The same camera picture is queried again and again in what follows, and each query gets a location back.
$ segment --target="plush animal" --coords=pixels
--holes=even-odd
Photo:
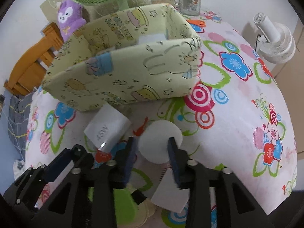
[[[63,1],[58,11],[58,22],[63,40],[67,41],[75,30],[86,24],[82,18],[82,6],[72,0]]]

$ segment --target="blue flower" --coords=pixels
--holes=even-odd
[[[220,52],[219,56],[222,60],[222,66],[242,79],[247,81],[252,76],[251,69],[244,63],[243,58],[237,53]]]
[[[76,115],[76,111],[62,102],[59,102],[54,111],[54,116],[58,119],[58,127],[63,129],[68,122],[71,122]]]
[[[198,33],[201,33],[201,32],[205,32],[205,30],[197,25],[194,25],[194,24],[191,24],[189,23],[190,26],[194,29],[194,31],[198,32]]]
[[[277,140],[276,142],[275,150],[273,151],[273,158],[277,161],[280,161],[282,152],[283,152],[283,145],[281,142],[281,138],[279,137],[279,140]]]
[[[34,134],[34,130],[28,132],[28,142],[31,142],[31,140],[33,139],[33,134]]]
[[[214,16],[212,20],[220,23],[222,21],[222,18],[218,16]]]

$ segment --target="red flower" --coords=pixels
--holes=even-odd
[[[97,153],[95,155],[95,160],[97,163],[104,163],[111,159],[112,159],[111,154],[107,154],[107,153],[97,150]]]
[[[272,73],[269,71],[269,69],[266,67],[266,64],[264,63],[264,61],[261,58],[257,58],[257,60],[259,61],[259,63],[261,63],[262,65],[262,69],[264,70],[265,74],[269,75],[270,77],[273,78]]]
[[[213,16],[205,15],[205,18],[208,19],[208,20],[212,20],[212,19],[213,19]]]
[[[263,156],[263,164],[271,166],[274,158],[273,158],[273,151],[275,147],[272,143],[265,143],[264,145],[264,156]]]

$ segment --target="pink flower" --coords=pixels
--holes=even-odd
[[[264,145],[264,156],[263,156],[263,164],[271,165],[274,158],[273,158],[273,151],[275,147],[271,143],[265,143]]]
[[[267,129],[267,137],[269,138],[270,142],[275,145],[277,140],[279,140],[278,128],[274,123],[268,122]]]

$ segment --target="orange scissors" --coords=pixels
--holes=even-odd
[[[204,21],[200,21],[200,20],[186,20],[189,24],[193,24],[199,27],[205,27],[206,23]]]

